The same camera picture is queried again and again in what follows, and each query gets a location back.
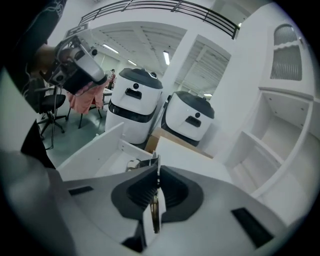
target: floor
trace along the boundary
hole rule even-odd
[[[78,129],[80,122],[80,114],[71,110],[69,119],[64,118],[57,120],[65,133],[56,126],[54,129],[53,149],[46,151],[48,157],[57,168],[73,153],[90,142],[97,134],[100,135],[105,131],[105,122],[107,113],[100,110],[102,118],[100,118],[98,110],[92,109],[88,114],[84,114],[81,122],[81,128]],[[46,148],[51,146],[52,125],[50,125],[43,133],[43,144]]]

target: black robot lid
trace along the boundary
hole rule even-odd
[[[215,118],[214,109],[205,99],[199,96],[192,95],[191,93],[186,91],[176,91],[175,94],[180,98],[180,100],[182,100],[184,103],[186,103],[196,111],[199,111],[208,118]]]
[[[145,85],[154,89],[162,89],[162,83],[157,79],[151,76],[147,71],[139,68],[125,68],[119,75],[125,79],[136,82],[138,84]]]

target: white tabletop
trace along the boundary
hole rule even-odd
[[[160,137],[155,151],[160,155],[161,165],[184,169],[233,184],[226,167],[222,163],[167,138]]]

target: chair backrest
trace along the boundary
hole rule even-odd
[[[45,91],[35,92],[36,89],[46,88],[42,78],[31,77],[29,82],[29,91],[25,97],[26,101],[31,105],[35,112],[41,114],[41,102],[46,96]]]

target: cabinet door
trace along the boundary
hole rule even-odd
[[[317,70],[301,31],[292,21],[285,20],[271,26],[267,33],[265,66],[259,88],[313,99]]]

